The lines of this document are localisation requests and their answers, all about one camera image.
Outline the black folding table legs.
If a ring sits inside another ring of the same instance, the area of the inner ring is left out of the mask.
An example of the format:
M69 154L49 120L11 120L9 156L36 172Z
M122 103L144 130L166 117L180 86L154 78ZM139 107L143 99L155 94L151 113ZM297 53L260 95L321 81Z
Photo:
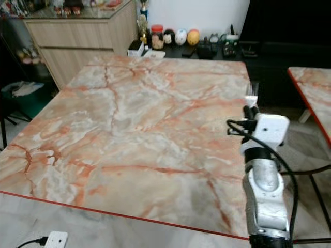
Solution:
M19 118L15 116L8 116L3 119L1 125L1 137L3 141L3 147L5 149L12 140L29 124L29 120L26 118Z
M319 126L312 116L303 123L299 122L301 109L280 108L280 113L291 121L288 134L281 147L281 155L295 172L311 171L331 165L331 147L326 142ZM331 207L325 180L331 174L331 169L314 175L318 189L315 190L308 176L298 176L299 182L299 212L300 218L323 218L323 210L318 200L322 197L326 207Z

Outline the small black box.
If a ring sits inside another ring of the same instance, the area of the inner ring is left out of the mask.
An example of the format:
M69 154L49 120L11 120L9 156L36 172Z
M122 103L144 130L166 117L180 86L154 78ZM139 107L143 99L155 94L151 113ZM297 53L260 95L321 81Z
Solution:
M215 50L214 46L210 43L201 43L197 45L196 53L198 59L212 60L216 56L217 50Z

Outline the green waste bin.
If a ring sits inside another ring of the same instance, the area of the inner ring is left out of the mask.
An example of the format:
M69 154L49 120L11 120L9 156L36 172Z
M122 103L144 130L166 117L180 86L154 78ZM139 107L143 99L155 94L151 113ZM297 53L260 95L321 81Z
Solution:
M16 81L1 88L3 103L15 102L31 118L52 100L52 84L36 81Z

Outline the yellow egg shaped figure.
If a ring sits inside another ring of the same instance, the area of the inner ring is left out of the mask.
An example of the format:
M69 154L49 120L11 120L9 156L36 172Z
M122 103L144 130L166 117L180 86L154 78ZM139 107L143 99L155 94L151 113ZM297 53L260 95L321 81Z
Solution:
M193 28L189 31L187 34L187 43L191 46L194 47L199 43L200 39L200 33L199 30Z

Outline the black display shelf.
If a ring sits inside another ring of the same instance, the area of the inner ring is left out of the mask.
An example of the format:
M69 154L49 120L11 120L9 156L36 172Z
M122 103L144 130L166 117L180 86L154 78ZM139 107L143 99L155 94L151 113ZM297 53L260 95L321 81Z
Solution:
M36 81L52 84L52 97L58 92L47 63L36 48L23 18L34 11L30 0L0 0L0 41L2 70L7 73L2 84Z

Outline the black television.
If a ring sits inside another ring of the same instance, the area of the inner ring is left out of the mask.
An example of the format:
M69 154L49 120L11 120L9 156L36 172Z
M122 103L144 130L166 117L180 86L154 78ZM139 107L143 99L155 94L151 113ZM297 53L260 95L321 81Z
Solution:
M331 0L250 0L239 39L331 47Z

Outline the white egg shaped figure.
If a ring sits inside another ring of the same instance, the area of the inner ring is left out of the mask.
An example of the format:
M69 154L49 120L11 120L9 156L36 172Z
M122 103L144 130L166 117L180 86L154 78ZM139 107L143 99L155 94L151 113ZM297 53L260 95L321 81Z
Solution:
M188 32L184 28L180 28L175 32L175 44L178 47L182 47L185 43L187 43Z

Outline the black egg shaped figure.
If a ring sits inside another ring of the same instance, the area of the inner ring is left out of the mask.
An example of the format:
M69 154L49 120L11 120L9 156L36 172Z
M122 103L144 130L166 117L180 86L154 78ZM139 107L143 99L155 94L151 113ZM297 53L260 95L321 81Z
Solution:
M163 42L167 47L175 45L175 31L173 29L167 29L163 32Z

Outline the red lid snack jar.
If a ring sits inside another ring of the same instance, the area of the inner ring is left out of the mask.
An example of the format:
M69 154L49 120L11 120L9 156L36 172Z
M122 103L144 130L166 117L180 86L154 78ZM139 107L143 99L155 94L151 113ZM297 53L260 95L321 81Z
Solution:
M151 26L151 41L153 50L163 50L164 48L164 26L162 24L153 24Z

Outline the white cardboard box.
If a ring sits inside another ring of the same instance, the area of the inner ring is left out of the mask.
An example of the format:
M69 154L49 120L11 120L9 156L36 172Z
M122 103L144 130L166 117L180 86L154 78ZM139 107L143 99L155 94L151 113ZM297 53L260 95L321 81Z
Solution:
M144 54L144 43L141 40L134 40L126 52L130 57L142 57Z

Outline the gold trophy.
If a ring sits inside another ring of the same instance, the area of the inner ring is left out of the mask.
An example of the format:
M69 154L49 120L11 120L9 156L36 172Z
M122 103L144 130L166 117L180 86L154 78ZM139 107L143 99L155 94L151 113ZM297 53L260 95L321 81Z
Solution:
M143 42L143 45L147 45L147 41L149 38L148 35L148 23L147 23L147 16L148 16L148 10L147 10L147 0L139 0L140 3L140 9L139 9L139 16L137 19L137 24L139 26L139 35L140 40Z

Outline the light wooden cabinet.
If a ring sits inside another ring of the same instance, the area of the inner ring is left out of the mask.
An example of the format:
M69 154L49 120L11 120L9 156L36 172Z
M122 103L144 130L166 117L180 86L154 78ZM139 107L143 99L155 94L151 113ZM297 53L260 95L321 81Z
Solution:
M138 37L137 0L121 0L111 8L84 7L80 15L58 15L54 7L45 7L23 23L62 89L93 58L127 56Z

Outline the brown figurine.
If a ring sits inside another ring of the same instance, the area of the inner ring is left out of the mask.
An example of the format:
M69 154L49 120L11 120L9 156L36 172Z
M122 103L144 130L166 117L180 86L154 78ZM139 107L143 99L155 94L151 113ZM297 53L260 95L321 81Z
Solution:
M80 16L83 8L82 0L64 0L62 5L64 15Z

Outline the small red tray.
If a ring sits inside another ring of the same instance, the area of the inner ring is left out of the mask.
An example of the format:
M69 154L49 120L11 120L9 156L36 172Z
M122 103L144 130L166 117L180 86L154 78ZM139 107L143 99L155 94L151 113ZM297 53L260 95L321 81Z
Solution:
M120 7L125 0L104 0L104 4L101 6L102 10L114 10Z

